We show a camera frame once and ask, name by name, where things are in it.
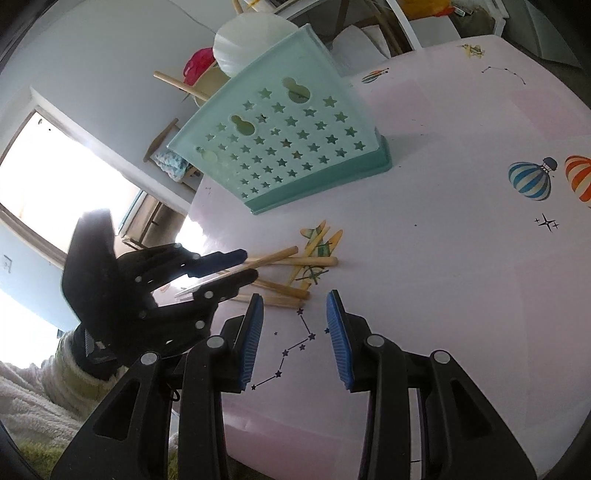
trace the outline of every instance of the blue striped balloon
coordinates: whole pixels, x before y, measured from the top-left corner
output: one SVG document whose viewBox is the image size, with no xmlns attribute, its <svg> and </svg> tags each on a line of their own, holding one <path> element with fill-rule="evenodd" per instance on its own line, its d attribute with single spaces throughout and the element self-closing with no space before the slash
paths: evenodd
<svg viewBox="0 0 591 480">
<path fill-rule="evenodd" d="M 546 200 L 552 189 L 548 170 L 530 162 L 517 162 L 510 165 L 509 181 L 519 193 L 538 202 Z"/>
</svg>

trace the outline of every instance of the hot air balloon sticker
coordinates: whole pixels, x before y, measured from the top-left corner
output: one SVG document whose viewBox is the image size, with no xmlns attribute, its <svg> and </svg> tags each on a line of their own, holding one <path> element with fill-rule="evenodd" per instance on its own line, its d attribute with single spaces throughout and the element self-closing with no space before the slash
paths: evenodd
<svg viewBox="0 0 591 480">
<path fill-rule="evenodd" d="M 573 155 L 564 162 L 566 178 L 579 200 L 591 208 L 591 159 Z"/>
<path fill-rule="evenodd" d="M 509 181 L 523 196 L 540 202 L 550 196 L 550 171 L 556 168 L 558 163 L 551 157 L 545 158 L 542 165 L 520 161 L 509 166 Z"/>
</svg>

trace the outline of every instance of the star-shaped hole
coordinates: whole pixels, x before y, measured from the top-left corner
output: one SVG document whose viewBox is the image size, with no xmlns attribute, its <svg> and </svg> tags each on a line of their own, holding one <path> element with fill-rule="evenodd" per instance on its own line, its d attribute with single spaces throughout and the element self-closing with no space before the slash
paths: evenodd
<svg viewBox="0 0 591 480">
<path fill-rule="evenodd" d="M 324 106 L 331 106 L 331 107 L 335 107 L 336 104 L 336 100 L 333 99 L 332 97 L 328 97 L 328 98 L 324 98 Z"/>
<path fill-rule="evenodd" d="M 347 120 L 349 117 L 347 115 L 345 115 L 343 112 L 339 112 L 335 115 L 335 118 L 336 118 L 337 122 L 345 123 L 345 120 Z"/>
</svg>

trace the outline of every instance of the wooden stick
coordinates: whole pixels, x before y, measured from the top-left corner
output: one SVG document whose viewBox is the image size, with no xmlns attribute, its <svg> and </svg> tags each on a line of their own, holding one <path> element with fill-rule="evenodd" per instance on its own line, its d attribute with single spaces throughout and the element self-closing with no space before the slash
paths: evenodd
<svg viewBox="0 0 591 480">
<path fill-rule="evenodd" d="M 316 237 L 310 242 L 310 244 L 306 247 L 306 249 L 304 250 L 304 257 L 309 257 L 312 252 L 314 251 L 314 249 L 318 246 L 318 244 L 320 243 L 320 241 L 323 239 L 323 237 L 327 234 L 327 232 L 330 230 L 329 226 L 325 226 L 322 231 L 316 235 Z M 293 281 L 296 279 L 297 274 L 300 273 L 301 271 L 301 267 L 295 267 L 293 269 L 293 272 L 291 272 L 290 275 L 290 279 L 287 282 L 287 285 L 291 285 L 293 283 Z"/>
<path fill-rule="evenodd" d="M 250 303 L 251 302 L 251 295 L 236 295 L 234 298 L 228 300 L 234 301 L 241 301 L 243 303 Z M 263 301 L 265 302 L 265 307 L 283 307 L 286 309 L 298 309 L 300 308 L 304 302 L 301 300 L 296 299 L 289 299 L 287 297 L 270 297 L 270 296 L 262 296 Z"/>
<path fill-rule="evenodd" d="M 222 270 L 221 272 L 218 272 L 218 274 L 220 275 L 223 275 L 224 273 L 230 272 L 229 270 Z M 292 297 L 301 300 L 307 300 L 308 298 L 310 298 L 310 292 L 308 291 L 303 291 L 299 288 L 288 287 L 286 285 L 275 283 L 273 281 L 263 280 L 262 278 L 255 280 L 252 284 L 264 288 L 266 290 L 271 290 L 280 293 L 282 295 L 285 295 L 286 297 Z"/>
<path fill-rule="evenodd" d="M 154 72 L 154 76 L 158 79 L 158 80 L 162 80 L 163 82 L 166 82 L 176 88 L 181 89 L 183 92 L 187 92 L 195 97 L 197 97 L 200 100 L 203 100 L 204 102 L 207 102 L 211 96 L 208 95 L 207 93 L 202 92 L 201 90 L 197 90 L 189 85 L 185 85 L 183 82 L 177 80 L 176 78 L 173 78 L 169 75 L 166 75 L 162 72 Z"/>
<path fill-rule="evenodd" d="M 259 260 L 257 257 L 247 258 L 245 263 L 257 260 Z M 336 267 L 338 264 L 337 257 L 288 257 L 273 263 L 273 265 L 302 265 L 304 267 Z"/>
<path fill-rule="evenodd" d="M 242 5 L 240 4 L 239 0 L 232 0 L 232 5 L 234 5 L 234 10 L 238 15 L 243 14 L 244 10 L 242 9 Z"/>
</svg>

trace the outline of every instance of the table surface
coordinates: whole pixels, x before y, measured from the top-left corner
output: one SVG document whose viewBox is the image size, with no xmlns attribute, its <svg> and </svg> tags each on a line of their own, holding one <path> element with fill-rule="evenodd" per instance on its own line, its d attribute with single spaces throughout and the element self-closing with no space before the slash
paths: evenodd
<svg viewBox="0 0 591 480">
<path fill-rule="evenodd" d="M 329 236 L 344 231 L 340 264 L 312 286 L 302 316 L 265 308 L 253 383 L 223 398 L 229 454 L 277 480 L 357 478 L 368 396 L 344 389 L 324 332 L 336 288 L 349 312 L 406 351 L 451 352 L 542 473 L 591 408 L 591 212 L 564 168 L 570 155 L 591 157 L 591 114 L 494 36 L 377 68 L 387 70 L 352 83 L 388 140 L 389 172 L 258 216 L 211 179 L 197 191 L 184 244 L 203 254 L 303 249 L 300 229 L 322 220 Z M 538 202 L 508 169 L 546 157 L 558 169 Z M 260 270 L 282 282 L 290 271 Z M 245 308 L 224 302 L 215 328 Z"/>
</svg>

